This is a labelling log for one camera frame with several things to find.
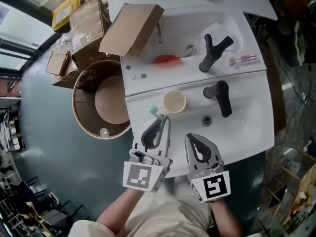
cardboard flap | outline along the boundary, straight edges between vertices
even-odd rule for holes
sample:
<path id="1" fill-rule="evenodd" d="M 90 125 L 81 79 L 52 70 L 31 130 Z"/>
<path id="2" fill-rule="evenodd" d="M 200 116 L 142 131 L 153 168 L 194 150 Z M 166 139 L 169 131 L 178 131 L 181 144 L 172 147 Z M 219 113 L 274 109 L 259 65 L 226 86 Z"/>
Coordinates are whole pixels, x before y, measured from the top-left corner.
<path id="1" fill-rule="evenodd" d="M 139 55 L 163 12 L 157 4 L 124 4 L 103 37 L 99 52 L 124 56 L 134 49 L 133 54 Z"/>
<path id="2" fill-rule="evenodd" d="M 62 76 L 70 60 L 70 52 L 64 50 L 54 50 L 50 55 L 46 72 Z"/>

cardboard box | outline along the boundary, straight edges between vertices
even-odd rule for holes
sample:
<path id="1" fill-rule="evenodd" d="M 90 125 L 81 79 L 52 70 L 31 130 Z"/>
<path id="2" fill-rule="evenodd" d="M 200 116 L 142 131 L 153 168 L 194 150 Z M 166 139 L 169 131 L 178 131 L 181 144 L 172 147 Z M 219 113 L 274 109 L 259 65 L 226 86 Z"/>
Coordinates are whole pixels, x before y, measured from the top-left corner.
<path id="1" fill-rule="evenodd" d="M 64 76 L 52 75 L 52 84 L 54 86 L 73 89 L 81 73 L 82 70 L 79 70 L 75 63 L 71 61 L 67 66 Z"/>
<path id="2" fill-rule="evenodd" d="M 81 70 L 106 58 L 99 52 L 100 42 L 110 26 L 101 0 L 90 0 L 70 15 L 72 59 Z"/>
<path id="3" fill-rule="evenodd" d="M 69 50 L 52 50 L 46 67 L 46 72 L 62 76 L 68 66 L 70 57 Z"/>
<path id="4" fill-rule="evenodd" d="M 124 4 L 99 51 L 119 56 L 140 55 L 163 12 L 157 4 Z"/>

white sink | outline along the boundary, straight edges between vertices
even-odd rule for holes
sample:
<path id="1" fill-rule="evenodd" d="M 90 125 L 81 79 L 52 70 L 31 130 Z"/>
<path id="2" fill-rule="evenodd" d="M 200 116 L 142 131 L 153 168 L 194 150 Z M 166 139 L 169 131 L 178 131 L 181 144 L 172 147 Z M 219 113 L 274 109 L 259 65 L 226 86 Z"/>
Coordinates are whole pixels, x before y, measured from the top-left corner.
<path id="1" fill-rule="evenodd" d="M 219 80 L 229 85 L 229 97 L 233 113 L 224 118 L 216 97 L 207 99 L 203 89 Z M 173 159 L 167 177 L 185 175 L 189 172 L 186 160 L 185 135 L 195 133 L 215 143 L 225 164 L 229 164 L 274 145 L 273 112 L 270 90 L 265 71 L 208 79 L 182 84 L 126 98 L 133 133 L 153 116 L 148 112 L 151 105 L 162 107 L 166 92 L 178 89 L 187 97 L 187 106 L 179 114 L 165 114 L 171 120 L 171 144 L 168 157 Z M 209 115 L 210 126 L 203 126 L 201 119 Z"/>
<path id="2" fill-rule="evenodd" d="M 234 40 L 234 44 L 230 51 L 223 53 L 208 73 L 203 73 L 199 70 L 198 65 L 206 54 L 204 46 L 200 47 L 198 55 L 184 57 L 184 53 L 190 44 L 202 43 L 205 45 L 204 40 L 200 41 L 200 33 L 214 23 L 219 23 L 224 27 Z M 162 15 L 159 25 L 161 44 L 159 44 L 156 28 L 139 57 L 131 55 L 121 57 L 127 96 L 193 81 L 266 69 L 256 39 L 241 10 L 226 9 L 215 5 L 169 9 Z M 164 54 L 183 58 L 177 64 L 168 64 L 165 68 L 152 64 L 156 57 Z M 247 54 L 255 54 L 258 63 L 238 69 L 229 66 L 229 58 Z"/>

